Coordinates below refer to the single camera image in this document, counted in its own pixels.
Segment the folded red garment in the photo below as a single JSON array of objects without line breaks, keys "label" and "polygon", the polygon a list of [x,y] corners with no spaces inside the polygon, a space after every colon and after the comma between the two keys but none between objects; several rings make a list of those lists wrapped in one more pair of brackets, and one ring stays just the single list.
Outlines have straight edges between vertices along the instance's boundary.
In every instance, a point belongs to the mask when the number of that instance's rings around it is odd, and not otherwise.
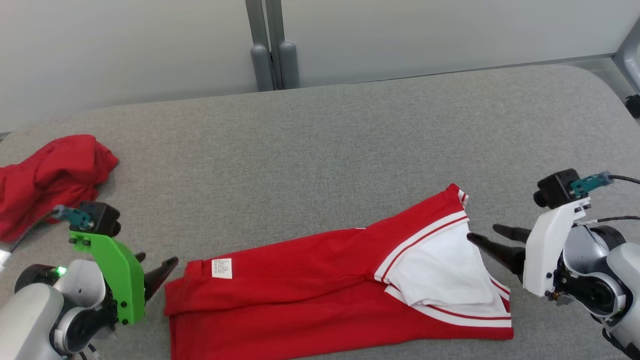
[{"label": "folded red garment", "polygon": [[53,140],[18,165],[0,168],[0,241],[13,241],[55,205],[95,200],[118,163],[92,135]]}]

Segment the red fabric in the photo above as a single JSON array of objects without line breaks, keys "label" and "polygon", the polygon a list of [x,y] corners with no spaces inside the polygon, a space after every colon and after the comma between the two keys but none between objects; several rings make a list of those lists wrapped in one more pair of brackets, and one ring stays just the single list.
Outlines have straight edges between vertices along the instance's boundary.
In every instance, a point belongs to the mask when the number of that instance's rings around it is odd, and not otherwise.
[{"label": "red fabric", "polygon": [[281,360],[425,338],[511,339],[510,322],[443,322],[389,295],[388,285],[376,281],[385,259],[413,234],[461,212],[458,223],[467,221],[460,193],[452,184],[367,229],[216,257],[231,259],[231,279],[212,277],[211,259],[190,262],[184,277],[165,287],[172,359]]},{"label": "red fabric", "polygon": [[0,241],[13,241],[55,205],[95,200],[118,163],[92,135],[59,138],[18,165],[0,168]]}]

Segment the white panel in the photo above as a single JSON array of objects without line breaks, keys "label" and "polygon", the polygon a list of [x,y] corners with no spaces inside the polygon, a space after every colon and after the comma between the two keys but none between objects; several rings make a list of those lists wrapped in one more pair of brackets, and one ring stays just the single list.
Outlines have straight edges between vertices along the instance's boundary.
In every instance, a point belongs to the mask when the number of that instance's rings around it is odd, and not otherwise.
[{"label": "white panel", "polygon": [[97,106],[257,91],[242,0],[0,1],[0,133]]},{"label": "white panel", "polygon": [[615,53],[638,0],[282,0],[301,86]]}]

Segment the gray table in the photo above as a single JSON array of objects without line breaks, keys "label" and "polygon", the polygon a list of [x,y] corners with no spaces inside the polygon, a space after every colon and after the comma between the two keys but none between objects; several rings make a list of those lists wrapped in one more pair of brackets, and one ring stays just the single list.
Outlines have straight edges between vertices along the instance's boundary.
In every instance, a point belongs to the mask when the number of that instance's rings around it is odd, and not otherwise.
[{"label": "gray table", "polygon": [[[640,127],[594,75],[548,65],[356,85],[104,108],[25,127],[0,143],[0,166],[55,138],[91,133],[120,164],[99,200],[122,213],[119,239],[145,268],[330,229],[367,225],[455,182],[472,230],[532,226],[536,181],[574,167],[640,177]],[[640,213],[640,188],[593,193],[592,217]],[[618,223],[630,241],[640,224]],[[25,244],[0,276],[0,303],[32,263],[78,257],[64,225]],[[511,341],[433,340],[315,359],[622,359],[579,305],[556,308],[511,287]],[[98,342],[106,359],[168,359],[159,293],[144,323]]]}]

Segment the white tag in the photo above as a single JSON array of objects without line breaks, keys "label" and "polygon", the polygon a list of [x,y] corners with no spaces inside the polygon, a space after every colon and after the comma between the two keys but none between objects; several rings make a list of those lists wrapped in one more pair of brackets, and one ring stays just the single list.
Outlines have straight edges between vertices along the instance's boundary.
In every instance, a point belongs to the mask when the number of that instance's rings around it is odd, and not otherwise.
[{"label": "white tag", "polygon": [[213,259],[211,260],[211,277],[219,277],[220,279],[233,279],[231,272],[231,259]]}]

